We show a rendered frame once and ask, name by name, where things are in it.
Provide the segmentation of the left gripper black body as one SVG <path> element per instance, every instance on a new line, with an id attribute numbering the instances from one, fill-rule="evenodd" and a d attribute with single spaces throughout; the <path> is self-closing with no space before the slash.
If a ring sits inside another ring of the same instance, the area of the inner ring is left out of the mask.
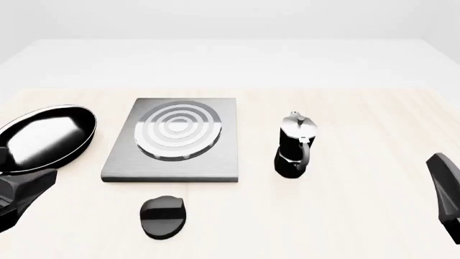
<path id="1" fill-rule="evenodd" d="M 16 176 L 0 176 L 0 213 L 15 205 Z"/>

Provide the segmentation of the black frying pan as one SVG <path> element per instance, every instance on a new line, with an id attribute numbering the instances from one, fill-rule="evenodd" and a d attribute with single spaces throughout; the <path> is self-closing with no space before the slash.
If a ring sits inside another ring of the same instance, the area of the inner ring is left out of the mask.
<path id="1" fill-rule="evenodd" d="M 62 168 L 91 144 L 96 127 L 95 114 L 78 105 L 54 105 L 24 114 L 0 127 L 0 147 L 8 148 L 0 174 Z"/>

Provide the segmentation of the flat grey stove plate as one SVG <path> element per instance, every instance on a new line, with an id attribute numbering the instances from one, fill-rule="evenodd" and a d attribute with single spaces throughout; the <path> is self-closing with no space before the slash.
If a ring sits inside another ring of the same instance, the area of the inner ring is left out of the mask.
<path id="1" fill-rule="evenodd" d="M 101 171 L 106 183 L 238 178 L 234 98 L 137 99 Z"/>

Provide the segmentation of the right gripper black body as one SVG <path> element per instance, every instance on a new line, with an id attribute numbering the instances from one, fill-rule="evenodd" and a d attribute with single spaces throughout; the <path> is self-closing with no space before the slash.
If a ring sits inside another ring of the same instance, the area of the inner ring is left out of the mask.
<path id="1" fill-rule="evenodd" d="M 441 224 L 444 226 L 454 243 L 460 245 L 460 217 L 443 219 L 441 220 Z"/>

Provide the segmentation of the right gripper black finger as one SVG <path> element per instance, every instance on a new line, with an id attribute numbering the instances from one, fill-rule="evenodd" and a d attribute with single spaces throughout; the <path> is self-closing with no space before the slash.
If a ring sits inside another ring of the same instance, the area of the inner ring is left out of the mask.
<path id="1" fill-rule="evenodd" d="M 448 222 L 460 218 L 460 168 L 443 153 L 427 161 L 438 199 L 438 218 Z"/>

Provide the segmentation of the black and silver moka pot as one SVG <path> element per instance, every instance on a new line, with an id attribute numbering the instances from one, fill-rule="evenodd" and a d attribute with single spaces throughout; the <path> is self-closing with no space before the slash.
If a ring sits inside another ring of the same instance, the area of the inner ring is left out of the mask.
<path id="1" fill-rule="evenodd" d="M 276 172 L 284 178 L 300 178 L 311 158 L 317 125 L 299 112 L 291 112 L 280 126 L 279 147 L 274 159 Z"/>

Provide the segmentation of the round black stove knob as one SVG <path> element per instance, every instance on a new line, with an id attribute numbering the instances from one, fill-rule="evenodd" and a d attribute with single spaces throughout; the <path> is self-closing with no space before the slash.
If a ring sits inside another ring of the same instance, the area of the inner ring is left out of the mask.
<path id="1" fill-rule="evenodd" d="M 174 196 L 147 200 L 139 211 L 141 227 L 154 240 L 166 240 L 177 235 L 186 222 L 185 202 Z"/>

